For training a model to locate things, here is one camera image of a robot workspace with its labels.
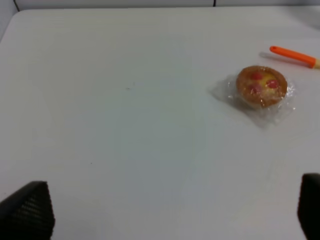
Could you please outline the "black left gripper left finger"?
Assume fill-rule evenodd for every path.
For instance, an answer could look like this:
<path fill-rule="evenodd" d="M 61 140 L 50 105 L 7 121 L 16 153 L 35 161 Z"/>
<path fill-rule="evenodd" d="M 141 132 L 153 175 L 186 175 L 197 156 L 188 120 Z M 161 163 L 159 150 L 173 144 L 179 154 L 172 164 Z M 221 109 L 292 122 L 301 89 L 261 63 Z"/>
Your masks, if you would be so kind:
<path fill-rule="evenodd" d="M 0 202 L 2 240 L 50 240 L 55 223 L 46 181 L 31 181 Z"/>

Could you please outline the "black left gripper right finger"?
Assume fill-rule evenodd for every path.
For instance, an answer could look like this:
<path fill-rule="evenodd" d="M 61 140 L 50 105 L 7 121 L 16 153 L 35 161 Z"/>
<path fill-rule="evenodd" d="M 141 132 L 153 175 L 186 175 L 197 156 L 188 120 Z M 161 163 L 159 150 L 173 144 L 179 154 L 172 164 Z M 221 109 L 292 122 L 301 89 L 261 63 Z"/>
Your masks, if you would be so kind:
<path fill-rule="evenodd" d="M 320 239 L 320 174 L 302 176 L 297 216 L 307 240 Z"/>

